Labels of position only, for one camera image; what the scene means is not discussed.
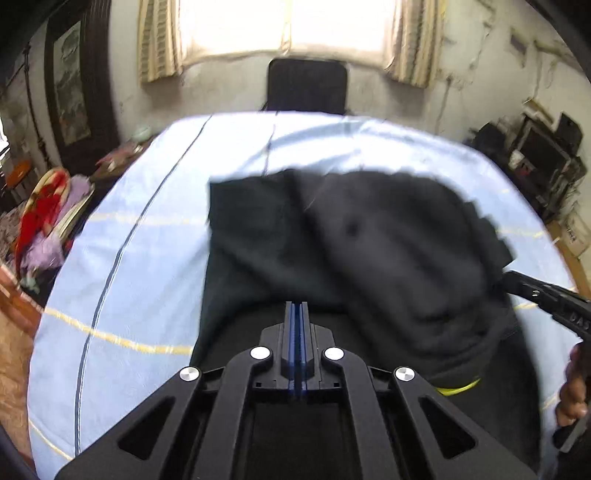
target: metal bolt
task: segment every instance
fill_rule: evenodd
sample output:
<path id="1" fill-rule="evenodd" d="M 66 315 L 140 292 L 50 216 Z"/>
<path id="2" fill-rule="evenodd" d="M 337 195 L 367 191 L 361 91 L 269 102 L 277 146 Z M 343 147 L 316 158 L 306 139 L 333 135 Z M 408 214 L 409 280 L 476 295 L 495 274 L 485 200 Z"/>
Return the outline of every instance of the metal bolt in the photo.
<path id="1" fill-rule="evenodd" d="M 332 346 L 324 351 L 324 356 L 329 360 L 340 360 L 345 356 L 345 352 L 340 348 Z"/>
<path id="2" fill-rule="evenodd" d="M 264 360 L 271 354 L 271 351 L 266 346 L 256 346 L 251 350 L 251 357 L 256 360 Z"/>
<path id="3" fill-rule="evenodd" d="M 200 372 L 198 368 L 185 367 L 179 372 L 178 375 L 182 380 L 185 380 L 185 382 L 192 382 L 193 380 L 197 380 L 199 378 Z"/>
<path id="4" fill-rule="evenodd" d="M 399 367 L 394 372 L 394 375 L 403 382 L 409 382 L 414 378 L 414 370 L 409 367 Z"/>

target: human hand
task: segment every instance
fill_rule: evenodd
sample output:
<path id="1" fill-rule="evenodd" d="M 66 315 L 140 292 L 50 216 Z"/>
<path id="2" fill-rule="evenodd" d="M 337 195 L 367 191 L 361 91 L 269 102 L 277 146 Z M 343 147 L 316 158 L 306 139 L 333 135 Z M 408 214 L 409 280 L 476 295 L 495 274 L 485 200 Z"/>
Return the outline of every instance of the human hand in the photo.
<path id="1" fill-rule="evenodd" d="M 560 427 L 572 425 L 587 413 L 587 388 L 580 365 L 582 346 L 580 343 L 571 350 L 566 366 L 566 383 L 560 389 L 560 403 L 556 407 L 556 422 Z"/>

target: triangular cutout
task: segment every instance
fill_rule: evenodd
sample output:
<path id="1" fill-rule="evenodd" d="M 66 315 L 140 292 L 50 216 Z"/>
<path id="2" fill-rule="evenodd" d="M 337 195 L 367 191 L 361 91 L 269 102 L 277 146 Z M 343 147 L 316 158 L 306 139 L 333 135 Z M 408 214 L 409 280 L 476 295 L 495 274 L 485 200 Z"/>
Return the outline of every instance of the triangular cutout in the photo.
<path id="1" fill-rule="evenodd" d="M 457 457 L 476 446 L 472 436 L 451 419 L 431 398 L 421 397 L 419 404 L 446 459 Z"/>
<path id="2" fill-rule="evenodd" d="M 119 448 L 140 460 L 150 458 L 173 405 L 173 397 L 164 398 L 119 440 Z"/>

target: black cloth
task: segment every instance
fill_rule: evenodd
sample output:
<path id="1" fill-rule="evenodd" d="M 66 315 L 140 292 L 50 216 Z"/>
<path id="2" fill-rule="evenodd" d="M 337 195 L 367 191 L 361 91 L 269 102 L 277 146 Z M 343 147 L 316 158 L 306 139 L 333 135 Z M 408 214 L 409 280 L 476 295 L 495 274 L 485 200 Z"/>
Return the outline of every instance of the black cloth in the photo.
<path id="1" fill-rule="evenodd" d="M 282 322 L 285 301 L 307 301 L 368 365 L 408 365 L 438 387 L 481 378 L 450 399 L 537 467 L 535 372 L 496 287 L 512 258 L 472 204 L 407 174 L 287 170 L 212 184 L 209 220 L 192 365 L 224 366 Z"/>

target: framed picture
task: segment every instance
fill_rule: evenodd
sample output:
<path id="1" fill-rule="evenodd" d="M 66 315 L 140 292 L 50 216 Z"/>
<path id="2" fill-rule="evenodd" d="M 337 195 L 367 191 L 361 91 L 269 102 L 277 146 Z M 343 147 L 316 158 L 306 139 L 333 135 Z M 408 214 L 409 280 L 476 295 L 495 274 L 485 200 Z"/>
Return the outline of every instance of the framed picture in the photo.
<path id="1" fill-rule="evenodd" d="M 72 175 L 91 175 L 120 143 L 109 78 L 110 10 L 111 0 L 69 0 L 47 23 L 47 106 L 61 162 Z"/>

